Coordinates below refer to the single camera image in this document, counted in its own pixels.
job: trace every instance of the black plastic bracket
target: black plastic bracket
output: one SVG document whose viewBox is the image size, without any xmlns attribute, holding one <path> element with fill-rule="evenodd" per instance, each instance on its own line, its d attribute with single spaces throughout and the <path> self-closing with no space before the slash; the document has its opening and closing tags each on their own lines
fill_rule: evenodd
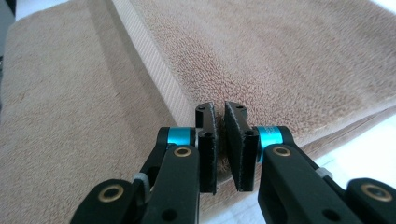
<svg viewBox="0 0 396 224">
<path fill-rule="evenodd" d="M 361 223 L 294 147 L 264 151 L 259 205 L 271 223 Z"/>
<path fill-rule="evenodd" d="M 197 223 L 199 152 L 191 146 L 170 147 L 141 223 Z"/>
</svg>

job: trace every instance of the beige towel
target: beige towel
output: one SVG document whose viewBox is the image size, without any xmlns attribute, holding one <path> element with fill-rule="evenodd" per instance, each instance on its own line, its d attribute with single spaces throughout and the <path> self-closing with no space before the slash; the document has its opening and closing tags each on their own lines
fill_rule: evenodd
<svg viewBox="0 0 396 224">
<path fill-rule="evenodd" d="M 160 127 L 192 124 L 201 102 L 220 113 L 223 100 L 240 102 L 251 124 L 289 125 L 311 146 L 394 112 L 392 15 L 361 1 L 281 3 L 142 1 L 136 18 L 118 1 L 118 12 L 73 1 L 14 24 L 1 88 L 0 223 L 67 222 L 94 185 L 139 170 Z M 149 34 L 136 48 L 155 46 L 146 55 L 129 39 L 131 18 Z M 161 63 L 162 76 L 153 69 Z M 202 219 L 244 196 L 225 182 L 202 197 Z"/>
<path fill-rule="evenodd" d="M 396 17 L 368 0 L 113 2 L 179 125 L 235 101 L 317 158 L 395 112 Z"/>
<path fill-rule="evenodd" d="M 12 25 L 1 95 L 0 223 L 69 222 L 93 186 L 132 180 L 160 127 L 176 125 L 104 1 Z"/>
</svg>

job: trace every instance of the cyan band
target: cyan band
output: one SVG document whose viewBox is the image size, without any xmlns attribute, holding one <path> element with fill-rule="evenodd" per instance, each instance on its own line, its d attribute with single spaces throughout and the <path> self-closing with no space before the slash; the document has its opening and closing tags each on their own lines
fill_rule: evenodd
<svg viewBox="0 0 396 224">
<path fill-rule="evenodd" d="M 262 151 L 260 157 L 257 158 L 257 162 L 262 163 L 265 148 L 272 144 L 282 144 L 283 138 L 282 133 L 276 126 L 258 126 L 256 128 L 259 131 L 262 145 Z"/>
<path fill-rule="evenodd" d="M 189 145 L 191 138 L 191 128 L 171 127 L 168 132 L 168 144 L 178 146 Z"/>
</svg>

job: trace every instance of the folded towel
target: folded towel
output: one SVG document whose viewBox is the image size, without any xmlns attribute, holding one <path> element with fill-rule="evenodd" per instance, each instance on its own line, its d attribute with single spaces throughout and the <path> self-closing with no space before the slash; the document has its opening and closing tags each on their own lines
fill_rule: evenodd
<svg viewBox="0 0 396 224">
<path fill-rule="evenodd" d="M 395 112 L 396 17 L 369 1 L 113 2 L 181 126 L 235 101 L 316 158 Z"/>
<path fill-rule="evenodd" d="M 95 185 L 132 180 L 176 125 L 110 5 L 72 1 L 9 29 L 0 223 L 69 222 Z"/>
<path fill-rule="evenodd" d="M 311 157 L 396 111 L 395 17 L 369 2 L 113 4 L 71 1 L 10 28 L 1 223 L 69 220 L 94 185 L 140 169 L 160 127 L 193 126 L 206 101 L 219 118 L 231 100 L 250 124 L 289 126 Z M 201 215 L 243 197 L 224 181 Z"/>
</svg>

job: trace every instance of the metal pin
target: metal pin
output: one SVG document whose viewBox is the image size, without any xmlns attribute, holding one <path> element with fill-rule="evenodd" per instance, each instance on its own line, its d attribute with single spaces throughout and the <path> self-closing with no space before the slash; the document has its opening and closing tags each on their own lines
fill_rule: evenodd
<svg viewBox="0 0 396 224">
<path fill-rule="evenodd" d="M 284 147 L 274 147 L 273 152 L 278 156 L 287 157 L 287 156 L 291 155 L 290 150 L 288 150 L 287 148 L 284 148 Z"/>
<path fill-rule="evenodd" d="M 116 190 L 117 192 L 110 193 L 109 191 L 113 189 Z M 98 199 L 102 203 L 111 203 L 116 201 L 118 198 L 120 198 L 122 194 L 123 194 L 123 187 L 121 185 L 110 185 L 102 189 L 102 191 L 100 191 Z"/>
<path fill-rule="evenodd" d="M 393 199 L 392 195 L 387 190 L 380 188 L 377 185 L 363 184 L 361 185 L 361 191 L 370 198 L 376 199 L 380 202 L 388 203 Z"/>
<path fill-rule="evenodd" d="M 191 154 L 191 150 L 187 147 L 179 147 L 174 151 L 177 157 L 188 157 Z"/>
</svg>

